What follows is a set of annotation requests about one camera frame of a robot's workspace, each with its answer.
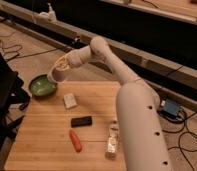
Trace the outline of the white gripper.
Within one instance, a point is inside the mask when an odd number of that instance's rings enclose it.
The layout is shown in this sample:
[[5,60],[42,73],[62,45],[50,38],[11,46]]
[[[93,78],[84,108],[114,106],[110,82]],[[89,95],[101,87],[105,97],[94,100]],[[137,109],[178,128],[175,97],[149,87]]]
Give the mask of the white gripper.
[[55,69],[58,71],[64,71],[71,68],[78,68],[83,64],[81,60],[81,54],[78,50],[71,51],[67,58],[62,56],[56,63]]

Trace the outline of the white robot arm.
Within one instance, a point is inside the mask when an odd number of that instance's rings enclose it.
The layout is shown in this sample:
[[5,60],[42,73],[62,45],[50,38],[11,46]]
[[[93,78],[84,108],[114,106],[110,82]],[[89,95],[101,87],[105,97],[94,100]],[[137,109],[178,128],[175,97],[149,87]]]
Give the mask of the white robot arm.
[[121,85],[116,112],[127,171],[174,171],[157,115],[159,95],[112,52],[102,37],[63,55],[56,66],[66,72],[90,60],[104,62]]

